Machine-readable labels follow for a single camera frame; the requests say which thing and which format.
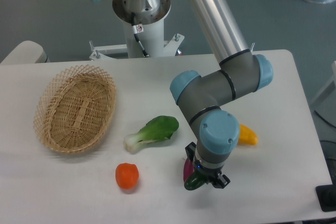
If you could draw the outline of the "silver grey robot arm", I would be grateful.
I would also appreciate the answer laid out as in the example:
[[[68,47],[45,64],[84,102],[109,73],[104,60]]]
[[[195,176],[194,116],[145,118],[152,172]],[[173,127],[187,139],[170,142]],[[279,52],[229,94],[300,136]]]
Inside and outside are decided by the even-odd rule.
[[[265,56],[250,51],[225,0],[190,2],[219,70],[207,76],[186,71],[170,85],[176,104],[197,138],[185,149],[194,171],[184,186],[195,190],[210,183],[224,188],[229,179],[222,168],[238,143],[240,127],[235,117],[221,107],[269,85],[273,69]],[[163,38],[170,0],[113,0],[112,6],[123,22],[129,58],[163,57],[176,52],[176,47],[165,44]]]

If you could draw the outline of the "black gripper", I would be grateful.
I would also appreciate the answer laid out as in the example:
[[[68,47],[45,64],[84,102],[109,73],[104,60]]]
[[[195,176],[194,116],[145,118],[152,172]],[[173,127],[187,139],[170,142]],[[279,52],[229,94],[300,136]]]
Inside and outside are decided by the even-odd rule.
[[[187,156],[185,164],[187,167],[194,168],[196,172],[206,176],[214,188],[224,189],[230,183],[230,179],[222,174],[223,162],[213,164],[203,159],[194,158],[196,151],[196,144],[194,142],[189,143],[185,151]]]

